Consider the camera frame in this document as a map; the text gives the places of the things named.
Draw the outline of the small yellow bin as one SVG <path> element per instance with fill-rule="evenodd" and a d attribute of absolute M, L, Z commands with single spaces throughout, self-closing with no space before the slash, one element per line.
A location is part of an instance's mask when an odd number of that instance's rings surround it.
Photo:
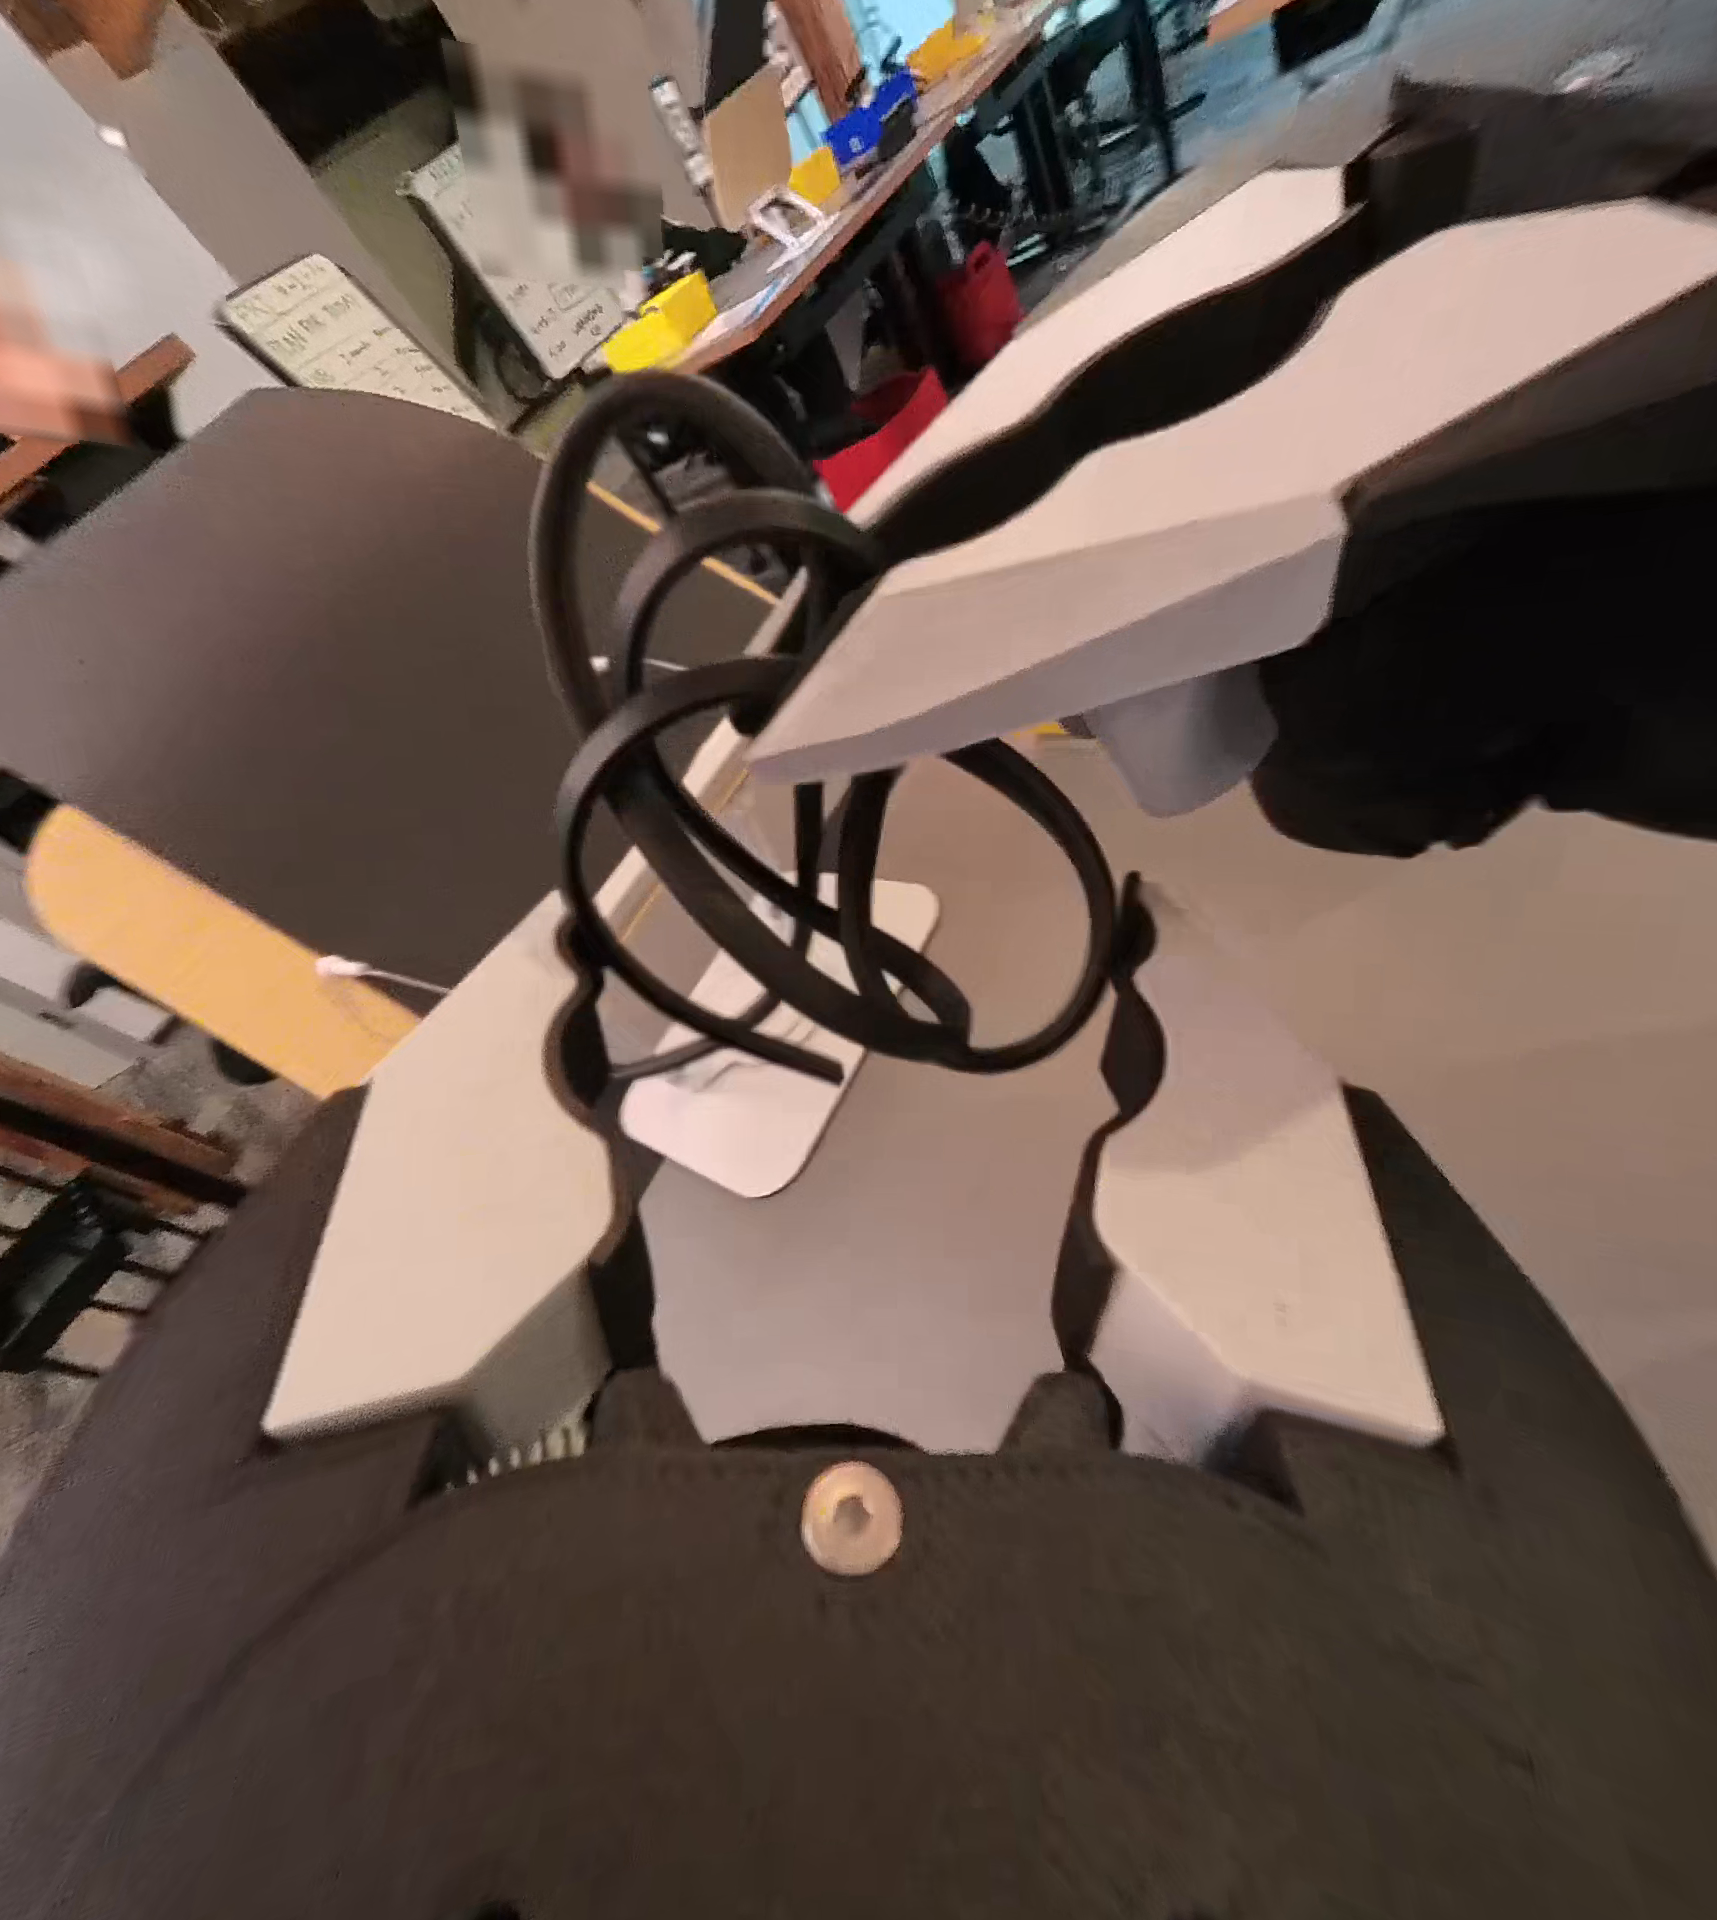
<path fill-rule="evenodd" d="M 649 296 L 637 316 L 602 344 L 612 374 L 654 372 L 676 362 L 718 318 L 711 280 L 687 273 Z"/>

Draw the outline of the wooden board with black mat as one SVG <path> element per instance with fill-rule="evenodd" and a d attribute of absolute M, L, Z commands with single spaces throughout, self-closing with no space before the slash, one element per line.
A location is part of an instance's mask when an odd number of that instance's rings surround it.
<path fill-rule="evenodd" d="M 431 408 L 254 393 L 0 578 L 0 767 L 174 874 L 55 939 L 314 1095 L 458 987 L 433 1088 L 542 1088 L 574 733 L 531 597 L 553 467 Z"/>

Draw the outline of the small blue bin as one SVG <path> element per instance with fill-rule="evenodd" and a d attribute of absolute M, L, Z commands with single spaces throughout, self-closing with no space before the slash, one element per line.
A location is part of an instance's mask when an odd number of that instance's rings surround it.
<path fill-rule="evenodd" d="M 897 69 L 861 104 L 847 108 L 824 132 L 824 146 L 844 179 L 893 160 L 918 124 L 918 80 Z"/>

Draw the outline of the long wooden desk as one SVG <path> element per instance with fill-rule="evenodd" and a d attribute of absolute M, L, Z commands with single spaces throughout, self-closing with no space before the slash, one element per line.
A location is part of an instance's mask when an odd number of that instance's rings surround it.
<path fill-rule="evenodd" d="M 854 290 L 883 271 L 937 197 L 935 159 L 948 134 L 1043 48 L 1068 5 L 1032 2 L 992 11 L 982 44 L 918 96 L 912 132 L 899 152 L 840 184 L 807 243 L 789 252 L 751 252 L 721 287 L 721 310 L 667 362 L 669 372 L 715 372 L 761 351 L 777 356 L 812 337 Z"/>

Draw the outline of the white board stand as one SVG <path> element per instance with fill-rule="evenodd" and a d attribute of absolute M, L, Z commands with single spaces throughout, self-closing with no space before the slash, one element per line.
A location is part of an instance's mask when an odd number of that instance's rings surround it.
<path fill-rule="evenodd" d="M 782 791 L 739 777 L 706 798 L 721 803 L 716 818 L 748 853 L 795 879 L 790 804 Z M 626 905 L 635 909 L 625 925 L 626 946 L 640 967 L 716 1012 L 740 1015 L 752 1005 L 759 991 L 751 975 L 731 962 L 660 884 L 644 890 L 640 879 Z M 887 934 L 918 950 L 932 946 L 942 920 L 937 892 L 912 880 L 879 880 L 873 910 Z M 682 1024 L 622 987 L 611 989 L 602 1020 L 619 1063 L 673 1052 L 692 1040 Z M 772 1199 L 793 1187 L 869 1056 L 785 1008 L 763 1020 L 761 1033 L 831 1059 L 840 1082 L 774 1068 L 742 1052 L 713 1052 L 625 1090 L 617 1105 L 625 1139 L 737 1199 Z"/>

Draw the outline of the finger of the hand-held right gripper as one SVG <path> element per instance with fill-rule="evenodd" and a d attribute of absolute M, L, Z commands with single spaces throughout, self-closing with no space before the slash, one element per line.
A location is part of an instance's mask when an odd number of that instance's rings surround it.
<path fill-rule="evenodd" d="M 1359 479 L 1716 284 L 1717 214 L 1656 201 L 1426 239 L 1244 394 L 893 569 L 748 765 L 852 779 L 1277 656 L 1332 612 Z"/>
<path fill-rule="evenodd" d="M 1354 276 L 1348 172 L 1264 172 L 1040 310 L 847 514 L 873 536 L 992 533 L 1086 458 L 1275 372 Z"/>

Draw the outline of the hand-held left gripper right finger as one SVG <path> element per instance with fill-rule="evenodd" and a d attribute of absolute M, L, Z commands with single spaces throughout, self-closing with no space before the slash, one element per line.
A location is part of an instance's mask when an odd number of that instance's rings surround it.
<path fill-rule="evenodd" d="M 1116 1116 L 1081 1167 L 1055 1331 L 1123 1451 L 1208 1464 L 1264 1416 L 1434 1449 L 1442 1401 L 1340 1076 L 1139 877 L 1111 987 Z"/>

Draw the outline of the whiteboard with writing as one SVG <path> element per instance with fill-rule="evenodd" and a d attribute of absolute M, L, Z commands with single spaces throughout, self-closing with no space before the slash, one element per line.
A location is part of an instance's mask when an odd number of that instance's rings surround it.
<path fill-rule="evenodd" d="M 320 252 L 227 294 L 217 324 L 294 391 L 389 398 L 496 429 L 476 396 Z"/>
<path fill-rule="evenodd" d="M 621 252 L 612 266 L 586 266 L 567 223 L 514 232 L 514 192 L 472 179 L 458 142 L 408 171 L 397 192 L 479 282 L 548 382 L 581 372 L 643 303 L 644 273 L 637 252 Z"/>

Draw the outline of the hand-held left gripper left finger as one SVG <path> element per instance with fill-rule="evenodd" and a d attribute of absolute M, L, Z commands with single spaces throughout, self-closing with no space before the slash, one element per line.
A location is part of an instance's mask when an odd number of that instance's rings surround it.
<path fill-rule="evenodd" d="M 607 1142 L 547 1075 L 576 983 L 563 927 L 551 894 L 369 1080 L 266 1441 L 434 1415 L 544 1442 L 604 1380 L 585 1270 L 621 1205 Z"/>

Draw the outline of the person's right hand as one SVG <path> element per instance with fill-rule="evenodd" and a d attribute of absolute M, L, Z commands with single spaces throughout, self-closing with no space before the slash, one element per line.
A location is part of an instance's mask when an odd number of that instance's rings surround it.
<path fill-rule="evenodd" d="M 1717 844 L 1717 385 L 1359 536 L 1333 615 L 1259 671 L 1272 829 L 1413 859 L 1545 808 Z"/>

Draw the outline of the red plastic bin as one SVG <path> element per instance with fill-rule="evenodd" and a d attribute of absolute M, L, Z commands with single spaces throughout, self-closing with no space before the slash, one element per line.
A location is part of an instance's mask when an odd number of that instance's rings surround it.
<path fill-rule="evenodd" d="M 861 436 L 814 458 L 828 501 L 847 512 L 935 424 L 950 404 L 942 374 L 932 369 L 887 377 L 857 396 Z"/>

